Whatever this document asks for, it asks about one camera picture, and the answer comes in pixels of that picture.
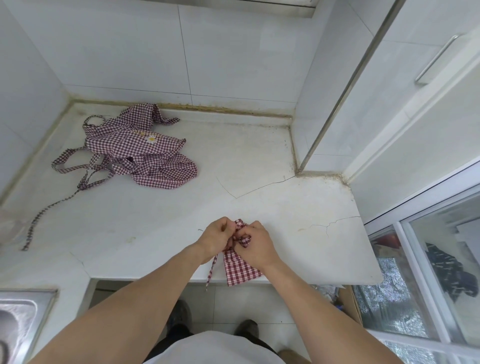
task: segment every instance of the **person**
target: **person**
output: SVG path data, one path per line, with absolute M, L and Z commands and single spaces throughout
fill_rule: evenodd
M 244 235 L 252 237 L 247 248 L 235 244 Z M 312 363 L 401 363 L 297 276 L 280 259 L 260 222 L 235 232 L 235 223 L 223 217 L 160 268 L 72 321 L 30 364 L 283 363 L 258 339 L 258 326 L 251 320 L 242 323 L 236 335 L 193 335 L 188 329 L 188 308 L 179 301 L 180 294 L 200 264 L 231 247 L 265 274 L 285 301 Z M 155 345 L 165 324 L 167 337 Z

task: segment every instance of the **white t-shirt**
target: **white t-shirt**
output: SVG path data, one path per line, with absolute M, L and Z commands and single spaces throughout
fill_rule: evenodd
M 285 364 L 275 353 L 245 338 L 205 331 L 179 340 L 144 364 Z

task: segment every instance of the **left hand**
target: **left hand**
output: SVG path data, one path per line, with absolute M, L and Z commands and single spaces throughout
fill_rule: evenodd
M 235 233 L 235 228 L 235 222 L 227 217 L 219 218 L 206 227 L 195 243 L 204 251 L 202 264 L 207 263 L 228 246 L 232 246 L 232 235 Z

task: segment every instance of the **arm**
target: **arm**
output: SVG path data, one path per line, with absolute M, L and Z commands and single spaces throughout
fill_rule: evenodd
M 401 360 L 363 327 L 342 313 L 295 274 L 278 256 L 268 231 L 255 221 L 236 233 L 250 235 L 235 251 L 259 269 L 290 310 L 312 363 L 401 364 Z
M 234 232 L 228 218 L 212 222 L 196 243 L 72 321 L 30 364 L 142 363 L 193 273 L 221 252 Z

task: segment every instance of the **metal handle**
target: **metal handle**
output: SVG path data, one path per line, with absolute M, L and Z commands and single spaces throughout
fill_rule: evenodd
M 420 74 L 417 76 L 417 78 L 415 79 L 415 83 L 418 84 L 418 85 L 421 85 L 422 82 L 419 82 L 420 79 L 423 77 L 423 75 L 425 73 L 427 73 L 427 71 L 433 66 L 433 64 L 435 62 L 438 61 L 438 59 L 442 56 L 442 54 L 445 53 L 445 51 L 448 49 L 448 47 L 450 47 L 452 45 L 453 42 L 455 42 L 455 40 L 461 36 L 462 34 L 455 34 L 453 37 L 451 37 L 448 42 L 445 43 L 445 45 L 438 51 L 437 54 L 435 54 L 435 57 L 430 61 L 428 62 L 427 66 L 423 69 L 422 72 L 420 72 Z

